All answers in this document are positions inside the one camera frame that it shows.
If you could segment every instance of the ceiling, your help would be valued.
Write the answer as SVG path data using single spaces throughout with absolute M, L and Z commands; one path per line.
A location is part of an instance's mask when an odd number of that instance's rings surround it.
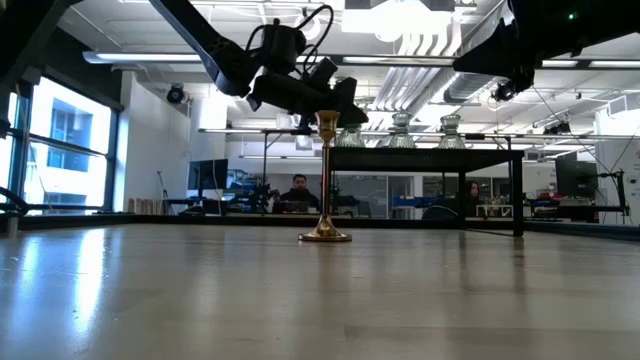
M 340 20 L 344 0 L 332 0 L 336 19 Z M 477 0 L 476 12 L 462 19 L 463 36 L 469 32 L 498 3 L 498 0 Z M 268 7 L 219 8 L 197 6 L 199 12 L 225 37 L 244 46 L 251 31 L 281 17 L 284 24 L 293 25 L 298 9 L 274 10 Z M 84 0 L 67 11 L 59 26 L 96 51 L 136 51 L 136 52 L 191 52 L 192 50 L 168 23 L 148 3 L 123 3 L 119 0 Z M 320 48 L 322 54 L 395 54 L 399 42 L 385 43 L 372 34 L 343 33 L 335 24 Z M 583 57 L 640 58 L 640 35 L 629 35 L 621 39 L 594 46 L 583 51 Z M 140 78 L 149 81 L 153 87 L 164 91 L 173 82 L 184 82 L 194 95 L 208 92 L 210 80 L 200 65 L 159 65 L 147 66 Z M 336 76 L 351 76 L 358 80 L 358 95 L 375 97 L 385 82 L 389 68 L 349 67 L 340 68 Z M 592 127 L 593 109 L 603 102 L 589 99 L 616 97 L 621 90 L 640 89 L 638 71 L 538 71 L 535 86 L 540 95 L 527 91 L 513 102 L 496 104 L 488 100 L 489 90 L 481 93 L 477 100 L 480 106 L 464 106 L 458 110 L 465 124 L 475 124 L 480 130 L 507 129 L 508 132 L 530 128 L 538 120 L 551 115 L 542 96 L 554 111 L 574 109 L 572 128 L 576 132 L 586 132 Z M 579 93 L 582 99 L 577 100 Z M 273 119 L 278 109 L 265 106 L 258 113 L 239 104 L 230 114 L 234 121 L 248 119 Z

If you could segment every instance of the monitor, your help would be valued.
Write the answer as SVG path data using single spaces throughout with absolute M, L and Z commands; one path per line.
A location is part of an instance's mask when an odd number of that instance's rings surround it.
M 595 163 L 556 160 L 558 193 L 570 197 L 595 198 L 598 169 Z
M 189 164 L 188 190 L 217 190 L 227 188 L 227 169 L 229 160 L 192 161 Z

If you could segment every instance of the brass candlestick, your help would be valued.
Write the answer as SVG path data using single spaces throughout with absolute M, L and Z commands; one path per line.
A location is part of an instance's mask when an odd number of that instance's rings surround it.
M 341 234 L 333 226 L 331 221 L 331 201 L 329 197 L 329 156 L 331 156 L 331 139 L 336 136 L 336 127 L 340 113 L 323 110 L 316 113 L 318 119 L 318 133 L 323 141 L 322 144 L 322 215 L 320 221 L 313 231 L 308 234 L 298 235 L 300 241 L 315 242 L 348 242 L 351 235 Z

